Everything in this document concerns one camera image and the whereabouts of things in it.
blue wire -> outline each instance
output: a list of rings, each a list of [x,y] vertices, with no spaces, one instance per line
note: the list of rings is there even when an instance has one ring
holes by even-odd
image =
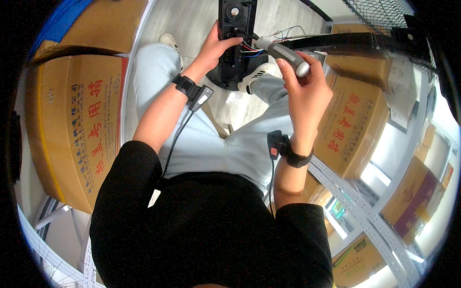
[[[242,56],[242,58],[253,58],[253,57],[256,57],[258,56],[259,54],[261,54],[264,50],[261,50],[258,54],[256,55],[253,55],[253,56]]]

hand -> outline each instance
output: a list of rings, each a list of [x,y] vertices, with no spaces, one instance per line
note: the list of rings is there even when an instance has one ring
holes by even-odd
[[[219,41],[218,21],[216,20],[194,62],[200,64],[208,73],[218,65],[219,58],[224,54],[224,51],[229,47],[240,44],[242,41],[242,37]]]
[[[288,106],[294,137],[298,141],[313,141],[312,138],[317,135],[317,126],[333,92],[326,84],[320,61],[305,53],[296,53],[311,65],[310,73],[306,77],[297,78],[287,61],[277,59],[276,62],[285,80],[284,87],[288,90]]]

light blue jeans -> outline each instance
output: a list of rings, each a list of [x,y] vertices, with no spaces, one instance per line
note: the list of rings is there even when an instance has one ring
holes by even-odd
[[[180,73],[179,54],[164,44],[148,44],[135,58],[134,91],[141,119],[152,101]],[[288,111],[288,92],[284,81],[264,75],[251,85],[251,91],[269,105],[263,115],[221,139],[210,119],[199,109],[178,138],[166,177],[185,172],[227,172],[239,174],[254,183],[266,195],[272,175],[267,133],[281,130],[291,136],[293,126]],[[162,146],[159,159],[165,168],[174,137],[191,111],[184,107],[176,127]]]

wooden floor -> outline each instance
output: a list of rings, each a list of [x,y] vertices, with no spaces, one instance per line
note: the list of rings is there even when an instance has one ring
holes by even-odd
[[[139,47],[157,42],[164,33],[172,34],[179,46],[179,52],[188,66],[198,55],[201,45],[218,19],[218,0],[157,0],[146,26],[140,36]],[[325,21],[299,0],[259,0],[254,32],[257,35],[272,35],[279,30],[300,25],[307,34],[321,33]],[[302,35],[299,28],[293,28],[290,35]],[[230,91],[220,89],[204,78],[200,85],[215,90],[209,100],[216,121],[227,128],[231,124],[238,129],[261,115],[267,105],[254,95],[235,92],[232,101]],[[129,84],[127,98],[127,139],[131,139],[137,126],[137,113],[132,89]]]

white sneaker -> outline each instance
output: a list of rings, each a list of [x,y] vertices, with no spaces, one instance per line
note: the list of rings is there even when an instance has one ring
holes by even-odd
[[[272,76],[282,78],[282,74],[280,73],[280,70],[275,64],[264,63],[259,65],[259,67],[256,68],[256,70],[253,73],[244,77],[242,79],[242,82],[237,84],[238,91],[252,94],[250,88],[251,84],[264,74],[271,74]]]
[[[176,40],[174,39],[173,35],[168,34],[168,33],[163,34],[159,38],[159,43],[166,44],[176,50],[176,52],[179,54],[179,57],[181,59],[181,71],[182,71],[184,68],[184,61],[183,61],[183,58],[181,57],[181,54],[179,53],[179,48],[177,46]]]

